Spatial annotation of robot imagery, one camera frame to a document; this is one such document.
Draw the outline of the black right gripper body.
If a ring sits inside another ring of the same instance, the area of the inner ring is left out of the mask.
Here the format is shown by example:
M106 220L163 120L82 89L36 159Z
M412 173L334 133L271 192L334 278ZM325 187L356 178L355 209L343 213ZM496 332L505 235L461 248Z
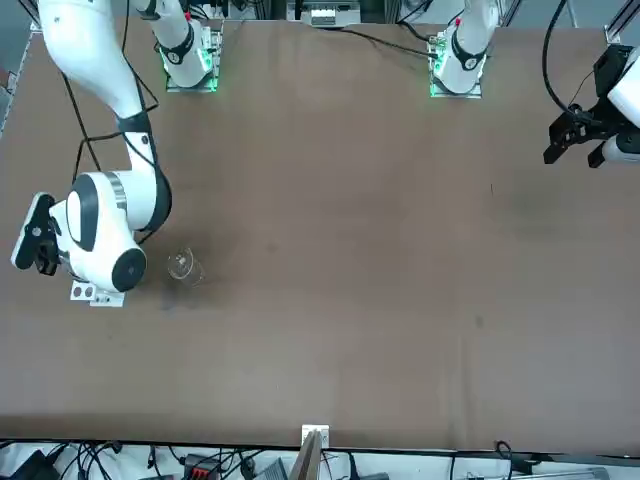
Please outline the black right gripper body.
M56 240L39 239L34 247L34 264L39 274L53 276L59 265Z

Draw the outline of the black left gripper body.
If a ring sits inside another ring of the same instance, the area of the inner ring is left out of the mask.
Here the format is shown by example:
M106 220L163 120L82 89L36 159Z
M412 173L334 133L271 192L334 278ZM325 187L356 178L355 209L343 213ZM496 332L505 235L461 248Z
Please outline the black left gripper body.
M609 45L592 68L596 103L587 109L575 102L577 95L571 99L569 109L588 129L613 135L631 127L632 123L609 100L608 94L630 68L634 55L632 46Z

